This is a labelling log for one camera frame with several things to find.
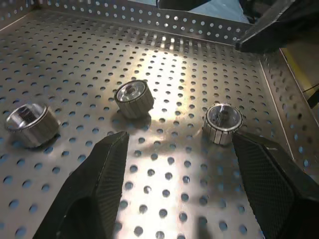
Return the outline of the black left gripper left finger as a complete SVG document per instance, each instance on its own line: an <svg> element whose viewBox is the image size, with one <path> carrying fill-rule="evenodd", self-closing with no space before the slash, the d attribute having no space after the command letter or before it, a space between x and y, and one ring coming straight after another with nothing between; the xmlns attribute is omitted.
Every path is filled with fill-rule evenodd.
<svg viewBox="0 0 319 239"><path fill-rule="evenodd" d="M66 179L33 239L112 239L122 196L129 135L97 142Z"/></svg>

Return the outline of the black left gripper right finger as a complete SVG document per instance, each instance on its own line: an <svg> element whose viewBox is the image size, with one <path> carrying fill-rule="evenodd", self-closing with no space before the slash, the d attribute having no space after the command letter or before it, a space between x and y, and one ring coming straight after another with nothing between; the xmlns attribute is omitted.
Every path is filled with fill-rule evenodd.
<svg viewBox="0 0 319 239"><path fill-rule="evenodd" d="M249 204L266 239L319 239L319 185L276 142L234 133Z"/></svg>

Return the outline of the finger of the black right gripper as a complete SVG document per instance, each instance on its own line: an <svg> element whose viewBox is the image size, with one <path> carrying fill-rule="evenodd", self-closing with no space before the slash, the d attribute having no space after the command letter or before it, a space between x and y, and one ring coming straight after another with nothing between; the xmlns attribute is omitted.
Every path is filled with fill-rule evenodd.
<svg viewBox="0 0 319 239"><path fill-rule="evenodd" d="M173 10L192 10L207 0L159 0L159 8Z"/></svg>
<svg viewBox="0 0 319 239"><path fill-rule="evenodd" d="M275 0L239 38L236 49L250 53L273 52L317 24L319 0Z"/></svg>

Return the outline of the perforated steel tray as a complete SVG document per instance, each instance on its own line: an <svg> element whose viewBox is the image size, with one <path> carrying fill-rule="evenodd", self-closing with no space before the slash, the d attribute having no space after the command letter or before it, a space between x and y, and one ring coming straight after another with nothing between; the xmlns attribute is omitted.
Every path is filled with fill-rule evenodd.
<svg viewBox="0 0 319 239"><path fill-rule="evenodd" d="M319 125L281 50L242 53L247 24L127 0L0 0L0 239L30 239L64 181L102 138L130 136L114 239L265 239L234 149L204 115L227 102L242 129L278 142L319 182ZM114 100L143 80L154 106L128 119ZM29 103L60 121L25 148L5 119Z"/></svg>

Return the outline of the yellow tape strip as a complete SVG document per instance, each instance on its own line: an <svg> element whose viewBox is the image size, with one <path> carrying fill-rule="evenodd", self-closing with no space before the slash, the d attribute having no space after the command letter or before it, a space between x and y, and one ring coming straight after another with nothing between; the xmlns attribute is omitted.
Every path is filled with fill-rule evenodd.
<svg viewBox="0 0 319 239"><path fill-rule="evenodd" d="M309 98L318 89L319 82L315 82L313 79L311 79L311 74L297 63L287 48L281 48L281 51L285 56L287 64L293 72L294 78L296 79L302 93L305 97Z"/></svg>

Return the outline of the ribbed metal roller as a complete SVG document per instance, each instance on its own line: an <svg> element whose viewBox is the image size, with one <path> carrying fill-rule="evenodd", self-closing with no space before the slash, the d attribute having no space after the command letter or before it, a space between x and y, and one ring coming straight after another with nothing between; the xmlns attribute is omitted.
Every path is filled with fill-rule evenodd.
<svg viewBox="0 0 319 239"><path fill-rule="evenodd" d="M129 81L120 86L114 100L122 114L128 119L145 117L154 106L152 93L143 80Z"/></svg>
<svg viewBox="0 0 319 239"><path fill-rule="evenodd" d="M210 106L204 116L203 134L218 145L229 145L232 135L243 124L243 115L228 103Z"/></svg>

